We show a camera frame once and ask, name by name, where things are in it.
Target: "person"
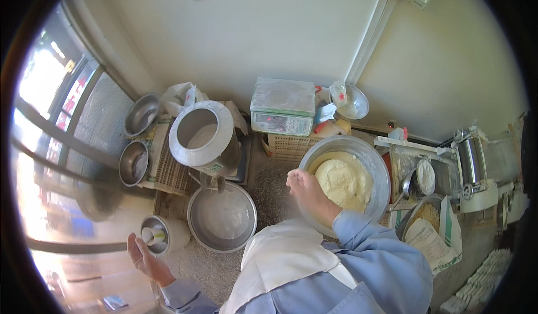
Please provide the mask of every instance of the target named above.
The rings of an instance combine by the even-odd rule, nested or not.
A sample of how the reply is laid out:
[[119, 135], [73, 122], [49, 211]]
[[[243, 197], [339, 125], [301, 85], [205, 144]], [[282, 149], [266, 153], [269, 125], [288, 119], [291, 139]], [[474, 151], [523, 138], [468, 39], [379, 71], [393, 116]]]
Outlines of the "person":
[[127, 249], [134, 266], [155, 280], [177, 313], [426, 313], [433, 277], [422, 253], [395, 231], [340, 208], [304, 170], [288, 173], [297, 202], [329, 224], [340, 244], [300, 220], [268, 226], [254, 235], [228, 300], [219, 308], [201, 285], [176, 279], [132, 233]]

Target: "hand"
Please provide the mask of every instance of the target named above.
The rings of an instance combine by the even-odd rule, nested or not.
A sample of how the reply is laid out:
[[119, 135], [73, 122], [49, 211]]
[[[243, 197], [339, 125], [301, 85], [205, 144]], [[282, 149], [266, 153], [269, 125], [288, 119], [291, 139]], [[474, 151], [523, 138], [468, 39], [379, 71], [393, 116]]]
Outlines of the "hand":
[[327, 226], [332, 226], [336, 216], [342, 211], [342, 208], [325, 195], [317, 178], [305, 170], [291, 170], [286, 185], [291, 188], [289, 193], [295, 196], [297, 202]]
[[131, 233], [127, 238], [127, 252], [133, 265], [142, 273], [153, 279], [159, 287], [165, 287], [175, 281], [168, 266], [151, 254], [142, 238]]

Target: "paper cup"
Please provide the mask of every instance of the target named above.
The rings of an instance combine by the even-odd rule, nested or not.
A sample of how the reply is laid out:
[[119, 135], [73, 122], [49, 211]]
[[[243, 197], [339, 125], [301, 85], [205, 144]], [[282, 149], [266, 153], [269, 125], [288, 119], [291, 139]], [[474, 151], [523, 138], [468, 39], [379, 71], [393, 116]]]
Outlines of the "paper cup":
[[154, 229], [151, 227], [142, 228], [140, 235], [142, 236], [144, 243], [146, 243], [148, 246], [162, 242], [165, 240], [166, 236], [162, 229]]

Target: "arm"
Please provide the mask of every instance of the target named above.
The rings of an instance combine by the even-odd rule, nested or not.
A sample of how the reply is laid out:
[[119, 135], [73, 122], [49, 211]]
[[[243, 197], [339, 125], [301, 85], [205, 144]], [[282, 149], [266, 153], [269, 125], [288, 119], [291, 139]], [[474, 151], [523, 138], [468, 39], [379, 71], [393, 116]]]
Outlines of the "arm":
[[134, 233], [127, 239], [127, 251], [133, 265], [159, 285], [165, 303], [176, 313], [212, 314], [219, 312], [217, 306], [202, 292], [200, 284], [192, 280], [176, 280], [168, 266], [153, 256], [141, 238]]
[[298, 203], [333, 225], [344, 246], [337, 253], [342, 264], [367, 285], [385, 312], [427, 311], [433, 292], [432, 270], [419, 250], [398, 240], [394, 230], [337, 206], [323, 193], [316, 177], [304, 170], [290, 171], [286, 184]]

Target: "metal roller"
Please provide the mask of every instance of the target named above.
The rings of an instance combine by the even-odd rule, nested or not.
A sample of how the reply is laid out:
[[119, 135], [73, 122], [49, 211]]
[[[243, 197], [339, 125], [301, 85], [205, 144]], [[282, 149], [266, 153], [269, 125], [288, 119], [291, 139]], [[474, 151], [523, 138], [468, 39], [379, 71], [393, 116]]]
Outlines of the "metal roller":
[[462, 165], [463, 184], [478, 183], [486, 179], [486, 166], [480, 138], [472, 137], [457, 146]]

